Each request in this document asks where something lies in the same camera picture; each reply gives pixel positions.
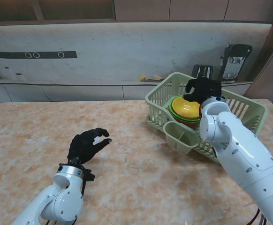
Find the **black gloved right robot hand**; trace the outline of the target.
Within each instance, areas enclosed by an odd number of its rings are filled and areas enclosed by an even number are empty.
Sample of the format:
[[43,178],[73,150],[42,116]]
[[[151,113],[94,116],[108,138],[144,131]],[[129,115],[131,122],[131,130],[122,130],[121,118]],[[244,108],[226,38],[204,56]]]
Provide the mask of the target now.
[[222,96],[222,86],[219,81],[199,77],[188,81],[183,98],[189,102],[202,104],[209,98]]

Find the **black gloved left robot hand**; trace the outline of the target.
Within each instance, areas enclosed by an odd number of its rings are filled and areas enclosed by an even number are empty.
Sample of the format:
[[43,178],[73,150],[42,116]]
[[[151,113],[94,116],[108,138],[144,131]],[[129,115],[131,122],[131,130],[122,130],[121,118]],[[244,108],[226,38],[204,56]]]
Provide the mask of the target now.
[[[102,136],[104,136],[105,139],[94,144],[95,138]],[[90,161],[99,151],[112,142],[112,139],[108,138],[109,136],[108,131],[102,128],[88,130],[76,135],[70,144],[67,156],[68,163],[72,165],[82,165]]]

